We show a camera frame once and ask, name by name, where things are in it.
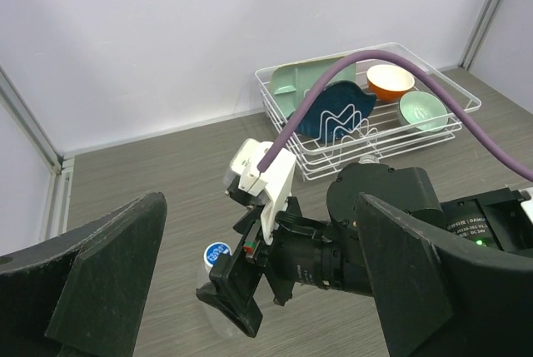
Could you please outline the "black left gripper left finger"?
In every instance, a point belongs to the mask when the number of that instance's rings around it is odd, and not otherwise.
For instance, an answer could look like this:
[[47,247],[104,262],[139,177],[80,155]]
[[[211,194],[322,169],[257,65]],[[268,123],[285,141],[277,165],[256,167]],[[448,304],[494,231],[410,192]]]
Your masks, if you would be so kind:
[[150,192],[1,258],[3,356],[131,356],[167,218]]

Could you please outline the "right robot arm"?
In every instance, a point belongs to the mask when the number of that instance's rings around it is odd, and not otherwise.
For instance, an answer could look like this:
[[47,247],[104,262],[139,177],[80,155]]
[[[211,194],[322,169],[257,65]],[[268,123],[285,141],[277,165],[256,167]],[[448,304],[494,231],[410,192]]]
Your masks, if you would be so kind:
[[419,167],[352,163],[326,193],[328,221],[290,197],[267,236],[254,204],[236,224],[241,241],[221,255],[197,298],[253,337],[254,293],[266,278],[284,305],[296,284],[373,298],[390,352],[432,346],[510,347],[532,338],[532,219],[524,191],[501,188],[437,199]]

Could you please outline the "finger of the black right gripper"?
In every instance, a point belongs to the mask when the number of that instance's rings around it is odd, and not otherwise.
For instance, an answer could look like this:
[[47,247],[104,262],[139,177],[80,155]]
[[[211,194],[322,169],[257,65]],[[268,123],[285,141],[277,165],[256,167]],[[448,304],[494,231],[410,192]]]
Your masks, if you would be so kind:
[[244,255],[220,255],[209,273],[211,284],[196,290],[196,296],[200,301],[208,302],[208,296],[218,300],[220,310],[245,336],[256,337],[263,315],[254,294],[261,277],[261,270]]

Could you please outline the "blue white bottle cap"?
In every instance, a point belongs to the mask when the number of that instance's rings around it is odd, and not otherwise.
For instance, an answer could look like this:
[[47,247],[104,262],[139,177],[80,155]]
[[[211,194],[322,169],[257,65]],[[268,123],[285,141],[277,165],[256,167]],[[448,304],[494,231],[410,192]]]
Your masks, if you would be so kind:
[[211,243],[203,252],[205,267],[210,270],[216,264],[220,255],[232,255],[231,247],[221,241]]

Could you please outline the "labelled clear plastic bottle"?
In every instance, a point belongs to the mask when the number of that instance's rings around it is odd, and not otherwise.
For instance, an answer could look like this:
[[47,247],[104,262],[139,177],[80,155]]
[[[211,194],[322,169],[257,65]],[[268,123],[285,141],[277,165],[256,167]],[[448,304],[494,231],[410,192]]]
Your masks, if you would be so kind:
[[379,158],[373,155],[364,155],[359,159],[360,164],[379,164]]

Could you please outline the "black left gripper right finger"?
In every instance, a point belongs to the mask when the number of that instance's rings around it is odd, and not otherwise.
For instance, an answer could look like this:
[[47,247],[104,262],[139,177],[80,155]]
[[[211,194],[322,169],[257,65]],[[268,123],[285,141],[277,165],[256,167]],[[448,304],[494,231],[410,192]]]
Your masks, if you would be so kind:
[[532,251],[477,245],[367,194],[356,227],[392,356],[530,356]]

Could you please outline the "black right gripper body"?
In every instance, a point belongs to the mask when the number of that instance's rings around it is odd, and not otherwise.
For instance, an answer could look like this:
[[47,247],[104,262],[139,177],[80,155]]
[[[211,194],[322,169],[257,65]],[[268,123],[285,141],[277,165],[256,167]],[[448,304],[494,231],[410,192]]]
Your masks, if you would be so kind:
[[258,267],[265,276],[273,292],[274,303],[283,306],[292,298],[294,282],[281,277],[274,267],[274,256],[281,248],[281,241],[267,245],[262,239],[260,215],[262,206],[251,206],[247,213],[233,226],[242,236],[232,255],[244,255],[249,264]]

